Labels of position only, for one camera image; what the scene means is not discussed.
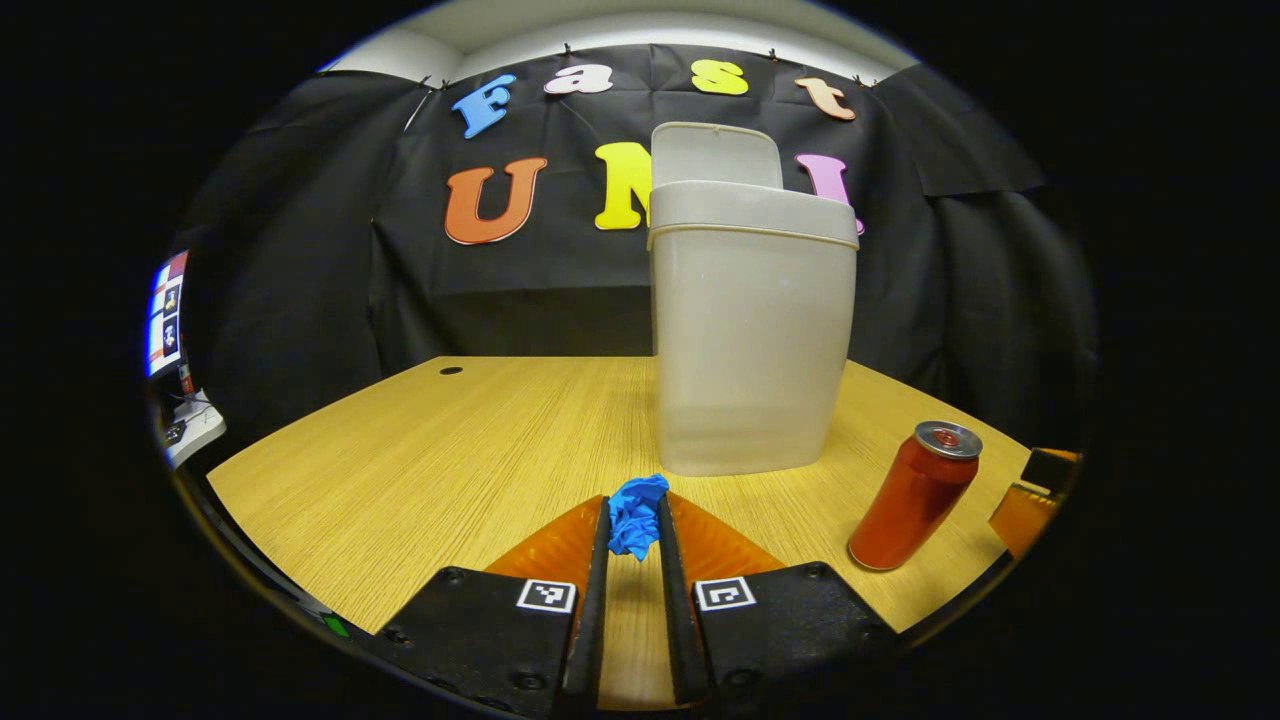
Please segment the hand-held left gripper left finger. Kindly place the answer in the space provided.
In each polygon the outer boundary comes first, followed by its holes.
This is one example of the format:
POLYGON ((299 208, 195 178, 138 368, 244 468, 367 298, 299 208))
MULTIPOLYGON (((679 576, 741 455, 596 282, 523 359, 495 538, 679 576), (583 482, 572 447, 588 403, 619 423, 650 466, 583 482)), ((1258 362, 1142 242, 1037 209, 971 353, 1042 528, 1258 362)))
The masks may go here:
POLYGON ((576 719, 599 700, 611 514, 596 495, 484 569, 445 566, 378 633, 428 687, 517 719, 576 719))

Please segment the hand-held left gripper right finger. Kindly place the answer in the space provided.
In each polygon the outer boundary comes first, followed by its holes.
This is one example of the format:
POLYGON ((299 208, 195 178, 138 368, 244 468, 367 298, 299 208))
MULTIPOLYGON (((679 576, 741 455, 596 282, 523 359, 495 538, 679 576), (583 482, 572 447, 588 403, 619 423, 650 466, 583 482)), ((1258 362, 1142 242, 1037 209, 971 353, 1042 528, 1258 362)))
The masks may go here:
POLYGON ((787 565, 692 501, 666 495, 658 548, 675 698, 755 706, 833 666, 876 666, 900 634, 827 562, 787 565))

